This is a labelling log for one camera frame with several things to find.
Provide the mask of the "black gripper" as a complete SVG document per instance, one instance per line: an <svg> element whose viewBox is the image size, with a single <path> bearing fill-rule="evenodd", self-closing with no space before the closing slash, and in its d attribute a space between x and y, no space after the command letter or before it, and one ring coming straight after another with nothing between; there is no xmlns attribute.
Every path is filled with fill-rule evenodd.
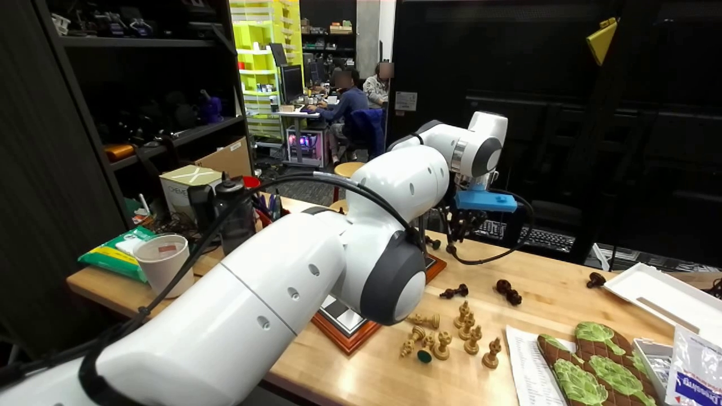
<svg viewBox="0 0 722 406"><path fill-rule="evenodd" d="M488 215L479 210L451 210L446 219L450 242L457 243L457 242L471 240L481 231L485 219Z"/></svg>

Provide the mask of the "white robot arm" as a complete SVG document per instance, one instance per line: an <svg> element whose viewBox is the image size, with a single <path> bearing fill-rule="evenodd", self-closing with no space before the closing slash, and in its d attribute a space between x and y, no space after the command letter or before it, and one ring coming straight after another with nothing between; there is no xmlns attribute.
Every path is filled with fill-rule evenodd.
<svg viewBox="0 0 722 406"><path fill-rule="evenodd" d="M379 325L426 284L413 222L457 180L494 173L509 119L432 119L346 179L346 210L292 212L226 256L146 321L129 322L0 393L0 406L237 406L334 296Z"/></svg>

